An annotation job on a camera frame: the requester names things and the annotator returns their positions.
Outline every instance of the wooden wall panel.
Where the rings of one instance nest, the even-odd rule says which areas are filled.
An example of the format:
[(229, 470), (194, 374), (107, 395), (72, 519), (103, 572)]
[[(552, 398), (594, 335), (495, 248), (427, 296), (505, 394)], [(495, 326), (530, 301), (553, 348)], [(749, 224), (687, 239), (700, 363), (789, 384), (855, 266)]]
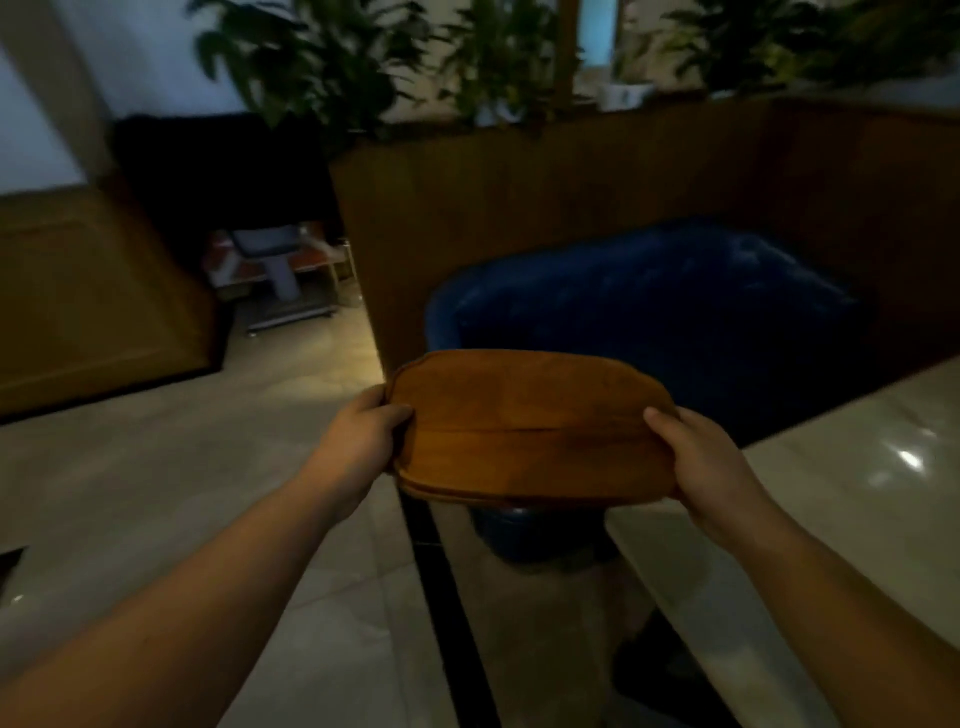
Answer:
[(99, 190), (0, 199), (0, 417), (209, 368), (215, 305)]
[(887, 381), (960, 352), (960, 117), (777, 102), (737, 217), (876, 306)]
[(742, 198), (764, 101), (679, 104), (356, 150), (332, 167), (385, 370), (421, 355), (457, 270)]

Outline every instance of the wooden partition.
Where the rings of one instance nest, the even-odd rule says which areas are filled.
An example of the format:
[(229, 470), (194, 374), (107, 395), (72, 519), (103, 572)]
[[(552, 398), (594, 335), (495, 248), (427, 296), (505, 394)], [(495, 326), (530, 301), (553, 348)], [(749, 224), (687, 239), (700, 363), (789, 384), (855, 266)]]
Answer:
[(876, 307), (886, 381), (960, 353), (960, 116), (777, 101), (736, 217)]
[(960, 120), (797, 100), (371, 146), (334, 165), (385, 370), (457, 270), (693, 214), (772, 233), (876, 306), (893, 380), (960, 352)]
[(357, 150), (333, 165), (389, 373), (424, 352), (423, 310), (457, 270), (736, 206), (768, 105), (681, 104)]

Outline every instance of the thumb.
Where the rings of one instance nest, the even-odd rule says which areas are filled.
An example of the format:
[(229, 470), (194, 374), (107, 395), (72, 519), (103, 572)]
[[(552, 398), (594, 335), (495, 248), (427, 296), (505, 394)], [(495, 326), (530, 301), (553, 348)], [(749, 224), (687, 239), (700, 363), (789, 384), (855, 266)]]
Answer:
[(676, 417), (660, 412), (656, 407), (647, 407), (643, 410), (643, 421), (674, 451), (689, 442), (690, 428)]
[(394, 429), (394, 427), (402, 425), (414, 414), (414, 408), (409, 404), (385, 404), (382, 407), (377, 407), (375, 411), (380, 422), (387, 429)]

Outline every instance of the white table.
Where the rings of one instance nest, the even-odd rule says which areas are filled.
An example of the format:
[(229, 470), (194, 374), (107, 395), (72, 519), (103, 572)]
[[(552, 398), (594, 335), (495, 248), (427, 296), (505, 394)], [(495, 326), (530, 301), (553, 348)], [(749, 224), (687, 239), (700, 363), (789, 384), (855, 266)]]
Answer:
[[(960, 645), (960, 358), (747, 449), (805, 528)], [(607, 528), (746, 728), (838, 725), (746, 575), (669, 501)]]

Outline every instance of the right hand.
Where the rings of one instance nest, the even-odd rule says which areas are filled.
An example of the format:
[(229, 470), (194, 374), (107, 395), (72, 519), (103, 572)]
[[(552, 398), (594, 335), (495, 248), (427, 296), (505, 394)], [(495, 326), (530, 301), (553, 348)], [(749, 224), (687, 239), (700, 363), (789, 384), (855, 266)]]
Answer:
[(704, 533), (736, 555), (789, 522), (723, 427), (682, 407), (678, 414), (648, 407), (643, 419), (676, 454), (678, 500)]

